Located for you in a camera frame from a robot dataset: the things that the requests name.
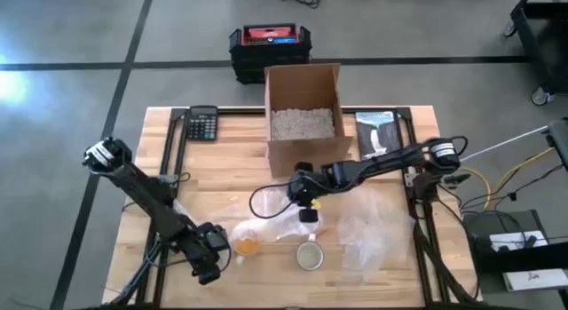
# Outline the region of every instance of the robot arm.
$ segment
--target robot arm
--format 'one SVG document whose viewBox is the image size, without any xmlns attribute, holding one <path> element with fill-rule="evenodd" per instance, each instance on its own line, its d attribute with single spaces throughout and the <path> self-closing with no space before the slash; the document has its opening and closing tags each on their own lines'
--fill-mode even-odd
<svg viewBox="0 0 568 310">
<path fill-rule="evenodd" d="M 218 253 L 229 249 L 225 230 L 209 222 L 197 226 L 178 213 L 170 184 L 148 177 L 131 160 L 124 142 L 106 138 L 85 151 L 83 165 L 92 174 L 108 178 L 150 216 L 162 244 L 185 254 L 200 284 L 218 279 Z"/>
<path fill-rule="evenodd" d="M 460 159 L 452 139 L 429 139 L 422 144 L 404 147 L 386 155 L 355 162 L 342 161 L 326 164 L 314 171 L 310 163 L 298 163 L 296 174 L 288 183 L 288 199 L 305 209 L 300 211 L 300 221 L 318 221 L 317 211 L 312 209 L 312 200 L 323 195 L 349 191 L 366 179 L 408 167 L 423 168 L 423 185 L 439 179 L 460 168 Z"/>
</svg>

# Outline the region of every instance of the cardboard box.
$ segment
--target cardboard box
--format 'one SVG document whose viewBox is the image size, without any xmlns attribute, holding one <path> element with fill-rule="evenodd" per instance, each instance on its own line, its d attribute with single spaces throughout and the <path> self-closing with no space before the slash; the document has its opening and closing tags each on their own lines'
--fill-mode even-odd
<svg viewBox="0 0 568 310">
<path fill-rule="evenodd" d="M 265 69 L 268 161 L 274 178 L 291 176 L 298 162 L 322 164 L 345 160 L 351 137 L 345 137 L 337 97 L 339 64 L 274 66 Z M 272 111 L 330 108 L 334 138 L 272 140 Z"/>
</svg>

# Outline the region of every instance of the styrofoam packing peanut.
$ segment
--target styrofoam packing peanut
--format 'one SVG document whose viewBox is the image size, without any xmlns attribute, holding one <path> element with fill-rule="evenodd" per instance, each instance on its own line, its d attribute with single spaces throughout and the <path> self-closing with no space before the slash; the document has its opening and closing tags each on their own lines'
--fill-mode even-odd
<svg viewBox="0 0 568 310">
<path fill-rule="evenodd" d="M 272 139 L 317 139 L 335 136 L 331 109 L 272 111 Z"/>
</svg>

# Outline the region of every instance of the calculator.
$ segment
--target calculator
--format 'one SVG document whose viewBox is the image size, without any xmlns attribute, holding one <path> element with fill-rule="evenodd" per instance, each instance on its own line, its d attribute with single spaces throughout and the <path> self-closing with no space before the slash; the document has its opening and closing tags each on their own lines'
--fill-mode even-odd
<svg viewBox="0 0 568 310">
<path fill-rule="evenodd" d="M 191 106 L 187 118 L 187 139 L 213 141 L 217 139 L 219 111 L 215 106 Z"/>
</svg>

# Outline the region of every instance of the concrete floor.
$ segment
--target concrete floor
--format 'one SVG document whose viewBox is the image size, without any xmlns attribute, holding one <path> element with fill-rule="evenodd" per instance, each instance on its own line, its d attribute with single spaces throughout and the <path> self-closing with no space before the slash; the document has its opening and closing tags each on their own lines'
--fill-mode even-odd
<svg viewBox="0 0 568 310">
<path fill-rule="evenodd" d="M 0 0 L 2 64 L 123 62 L 144 0 Z M 297 22 L 312 32 L 314 58 L 522 55 L 501 31 L 518 0 L 323 0 L 319 9 L 281 0 L 154 0 L 136 61 L 228 60 L 227 37 L 244 24 Z M 49 307 L 87 171 L 82 151 L 98 140 L 120 70 L 0 71 L 0 308 Z M 565 116 L 568 99 L 535 107 L 528 64 L 344 66 L 344 105 L 434 105 L 443 135 L 469 137 L 467 153 Z M 230 68 L 133 70 L 114 135 L 136 148 L 147 107 L 262 105 L 264 88 L 243 86 Z M 492 183 L 546 147 L 531 136 L 468 166 Z M 518 177 L 522 185 L 558 163 L 556 155 Z M 548 235 L 568 234 L 557 172 L 504 203 L 536 209 Z M 477 181 L 464 198 L 482 194 Z M 122 192 L 99 184 L 66 308 L 102 296 L 120 219 Z M 561 308 L 555 292 L 485 294 L 493 305 Z"/>
</svg>

